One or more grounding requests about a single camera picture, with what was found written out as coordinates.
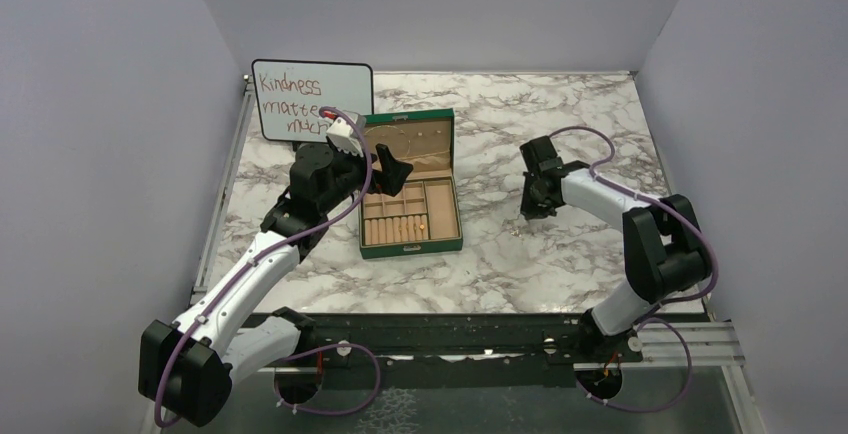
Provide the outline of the green jewelry box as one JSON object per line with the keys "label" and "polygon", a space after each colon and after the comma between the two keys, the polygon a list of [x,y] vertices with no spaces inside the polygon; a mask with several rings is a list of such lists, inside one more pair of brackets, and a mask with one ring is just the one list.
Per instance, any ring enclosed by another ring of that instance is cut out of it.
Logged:
{"label": "green jewelry box", "polygon": [[455,111],[451,108],[367,117],[371,148],[385,144],[414,166],[395,197],[369,194],[360,205],[363,259],[456,252],[463,248],[455,163]]}

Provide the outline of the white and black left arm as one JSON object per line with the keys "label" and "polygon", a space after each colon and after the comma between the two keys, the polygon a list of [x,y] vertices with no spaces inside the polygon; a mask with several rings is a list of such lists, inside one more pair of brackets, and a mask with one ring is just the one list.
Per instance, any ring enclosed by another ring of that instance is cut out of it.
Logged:
{"label": "white and black left arm", "polygon": [[232,387],[271,361],[306,362],[314,338],[293,321],[273,317],[238,331],[270,289],[293,271],[334,224],[346,199],[400,193],[413,166],[379,144],[373,154],[331,143],[300,147],[290,184],[265,215],[247,251],[224,278],[174,321],[152,321],[141,335],[138,390],[154,403],[154,422],[202,427],[225,405]]}

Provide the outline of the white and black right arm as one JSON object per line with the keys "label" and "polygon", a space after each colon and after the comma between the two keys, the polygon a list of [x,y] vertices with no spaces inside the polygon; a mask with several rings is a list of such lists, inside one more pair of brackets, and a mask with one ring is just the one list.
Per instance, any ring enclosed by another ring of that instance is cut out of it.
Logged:
{"label": "white and black right arm", "polygon": [[623,237],[624,281],[577,324],[575,348],[585,358],[604,359],[671,295],[712,274],[714,262],[686,197],[657,198],[614,188],[589,164],[564,162],[548,136],[522,144],[520,153],[526,166],[520,213],[526,220],[551,217],[571,206],[606,222]]}

